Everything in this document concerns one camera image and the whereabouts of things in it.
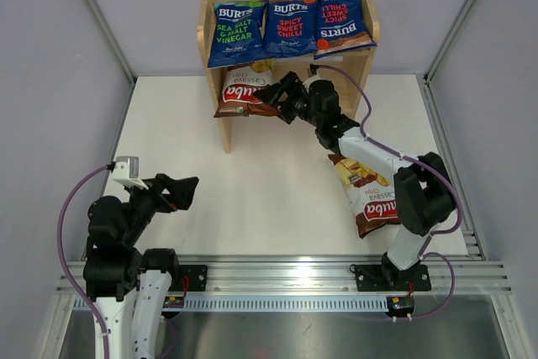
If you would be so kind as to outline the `Chuba cassava chips bag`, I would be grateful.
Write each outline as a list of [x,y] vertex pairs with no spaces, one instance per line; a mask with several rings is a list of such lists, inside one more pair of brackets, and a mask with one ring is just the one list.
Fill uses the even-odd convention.
[[358,236],[386,225],[400,225],[393,184],[360,161],[329,154],[329,160],[344,185]]
[[274,66],[274,59],[229,66],[214,117],[276,116],[277,110],[256,96],[258,91],[274,83]]

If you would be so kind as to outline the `small blue Burts chilli bag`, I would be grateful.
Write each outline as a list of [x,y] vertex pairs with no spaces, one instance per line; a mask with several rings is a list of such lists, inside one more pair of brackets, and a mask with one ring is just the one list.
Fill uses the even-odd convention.
[[263,45],[271,58],[314,53],[318,0],[266,0]]

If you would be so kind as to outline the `Burts sea salt vinegar bag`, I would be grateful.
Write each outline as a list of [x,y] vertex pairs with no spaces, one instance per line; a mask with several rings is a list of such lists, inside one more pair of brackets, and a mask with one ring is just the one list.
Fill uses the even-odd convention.
[[208,68],[265,60],[261,27],[265,1],[228,1],[214,4],[216,25]]

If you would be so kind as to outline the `large blue Burts chilli bag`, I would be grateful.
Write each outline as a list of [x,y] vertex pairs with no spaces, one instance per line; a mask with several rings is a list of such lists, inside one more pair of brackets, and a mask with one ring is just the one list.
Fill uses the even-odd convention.
[[319,0],[314,59],[376,47],[363,17],[361,0]]

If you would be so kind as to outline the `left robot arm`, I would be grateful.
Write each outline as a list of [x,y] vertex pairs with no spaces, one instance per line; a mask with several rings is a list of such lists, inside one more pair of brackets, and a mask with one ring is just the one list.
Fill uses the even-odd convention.
[[154,358],[161,312],[169,290],[182,293],[192,279],[173,249],[139,252],[135,244],[156,214],[190,208],[197,177],[158,174],[129,188],[129,199],[104,196],[88,210],[86,294],[108,340],[107,358]]

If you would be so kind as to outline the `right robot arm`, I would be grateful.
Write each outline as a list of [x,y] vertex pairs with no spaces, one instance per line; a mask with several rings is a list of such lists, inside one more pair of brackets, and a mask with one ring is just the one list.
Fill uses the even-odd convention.
[[374,140],[363,123],[342,113],[333,83],[318,75],[303,82],[289,72],[256,97],[275,108],[282,121],[301,119],[314,126],[348,188],[359,225],[399,222],[394,242],[373,274],[376,284],[402,290],[417,282],[432,237],[442,234],[440,224],[460,210],[441,157],[434,152],[408,155]]

